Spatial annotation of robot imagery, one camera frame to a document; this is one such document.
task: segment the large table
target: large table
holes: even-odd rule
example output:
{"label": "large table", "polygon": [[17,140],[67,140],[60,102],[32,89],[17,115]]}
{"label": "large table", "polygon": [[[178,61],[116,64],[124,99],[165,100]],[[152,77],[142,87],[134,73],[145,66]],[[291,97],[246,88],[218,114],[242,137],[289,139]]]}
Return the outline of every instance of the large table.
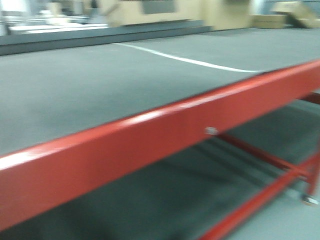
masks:
{"label": "large table", "polygon": [[224,236],[297,176],[311,194],[317,151],[296,167],[224,133],[320,88],[319,36],[243,29],[1,57],[2,233],[212,136],[290,171],[204,239]]}

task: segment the red metal frame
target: red metal frame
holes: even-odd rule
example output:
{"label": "red metal frame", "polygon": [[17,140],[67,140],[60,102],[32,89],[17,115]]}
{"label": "red metal frame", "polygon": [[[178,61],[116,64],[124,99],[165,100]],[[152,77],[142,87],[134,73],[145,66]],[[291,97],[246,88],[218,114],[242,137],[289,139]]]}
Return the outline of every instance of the red metal frame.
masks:
{"label": "red metal frame", "polygon": [[[311,103],[320,104],[320,94],[317,93],[311,93],[302,99]],[[303,163],[294,165],[231,135],[223,133],[220,134],[218,138],[287,172],[263,189],[260,193],[252,197],[249,201],[245,202],[231,214],[226,216],[199,240],[222,239],[298,177],[304,177],[304,180],[308,183],[306,194],[311,196],[315,193],[318,179],[320,177],[320,141],[318,144],[318,151],[314,155],[309,157]]]}
{"label": "red metal frame", "polygon": [[[304,163],[300,164],[294,169],[289,170],[275,180],[272,184],[263,189],[260,193],[252,197],[249,201],[241,205],[238,209],[233,211],[221,222],[216,224],[210,229],[204,236],[199,240],[220,240],[229,234],[232,230],[243,223],[250,215],[261,208],[266,202],[270,201],[277,194],[279,194],[284,188],[290,185],[296,178],[300,176],[299,169],[306,169],[306,166],[318,165],[320,163],[320,151],[307,159]],[[310,174],[309,177],[313,178],[316,173]]]}
{"label": "red metal frame", "polygon": [[310,103],[320,104],[320,94],[316,92],[310,93],[308,96],[305,96],[301,100],[305,100]]}
{"label": "red metal frame", "polygon": [[317,88],[320,60],[2,156],[0,231],[209,138],[206,127],[222,133]]}

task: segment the red crossbar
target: red crossbar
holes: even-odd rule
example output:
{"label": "red crossbar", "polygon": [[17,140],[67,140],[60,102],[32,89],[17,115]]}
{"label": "red crossbar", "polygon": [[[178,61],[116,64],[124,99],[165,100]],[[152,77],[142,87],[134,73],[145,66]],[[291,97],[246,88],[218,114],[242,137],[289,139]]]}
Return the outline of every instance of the red crossbar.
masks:
{"label": "red crossbar", "polygon": [[[299,169],[306,169],[310,166],[316,166],[317,171],[320,170],[320,152],[317,152],[313,156],[309,157],[298,168],[294,168],[284,173],[278,179],[276,179],[269,186],[264,188],[261,192],[252,197],[249,201],[245,202],[222,221],[216,224],[212,229],[210,229],[204,236],[199,240],[220,240],[228,235],[232,230],[238,227],[244,222],[250,215],[261,208],[265,203],[274,198],[283,189],[290,185],[297,177],[300,175]],[[315,178],[319,176],[319,172],[314,172]],[[315,182],[312,182],[312,189],[316,186]]]}
{"label": "red crossbar", "polygon": [[2,156],[0,231],[317,88],[320,60]]}
{"label": "red crossbar", "polygon": [[223,133],[223,134],[219,135],[218,138],[250,153],[251,155],[253,155],[261,160],[264,160],[265,162],[268,162],[269,164],[274,165],[275,167],[277,167],[279,169],[296,170],[300,176],[306,177],[306,178],[310,175],[310,173],[307,170],[300,168],[299,166],[294,165],[288,161],[285,161],[284,159],[281,159],[277,156],[274,156],[274,155],[272,155],[262,149],[254,147],[254,146],[252,146],[252,145],[250,145],[250,144],[248,144],[248,143],[246,143],[246,142],[244,142],[234,136]]}

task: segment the caster wheel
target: caster wheel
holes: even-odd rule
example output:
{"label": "caster wheel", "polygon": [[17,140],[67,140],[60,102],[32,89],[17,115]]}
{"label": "caster wheel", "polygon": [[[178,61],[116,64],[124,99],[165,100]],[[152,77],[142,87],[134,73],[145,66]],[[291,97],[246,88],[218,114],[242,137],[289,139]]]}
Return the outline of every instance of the caster wheel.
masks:
{"label": "caster wheel", "polygon": [[319,201],[314,199],[312,196],[304,194],[302,195],[302,202],[308,206],[318,206]]}

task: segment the cardboard box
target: cardboard box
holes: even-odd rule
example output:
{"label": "cardboard box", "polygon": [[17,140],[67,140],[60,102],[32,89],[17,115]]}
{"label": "cardboard box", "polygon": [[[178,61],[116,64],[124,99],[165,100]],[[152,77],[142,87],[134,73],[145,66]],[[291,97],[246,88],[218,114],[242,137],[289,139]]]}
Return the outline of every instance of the cardboard box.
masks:
{"label": "cardboard box", "polygon": [[320,19],[316,19],[316,20],[314,21],[314,27],[315,27],[315,28],[320,28]]}
{"label": "cardboard box", "polygon": [[276,2],[271,9],[277,14],[288,14],[290,23],[301,28],[313,28],[317,14],[301,1]]}
{"label": "cardboard box", "polygon": [[[85,13],[91,0],[83,0]],[[99,12],[111,27],[179,20],[200,20],[200,0],[174,0],[174,12],[146,14],[142,0],[99,0]]]}
{"label": "cardboard box", "polygon": [[283,29],[287,23],[287,15],[252,15],[252,27],[259,29]]}
{"label": "cardboard box", "polygon": [[203,0],[201,18],[213,30],[244,29],[252,24],[250,0]]}

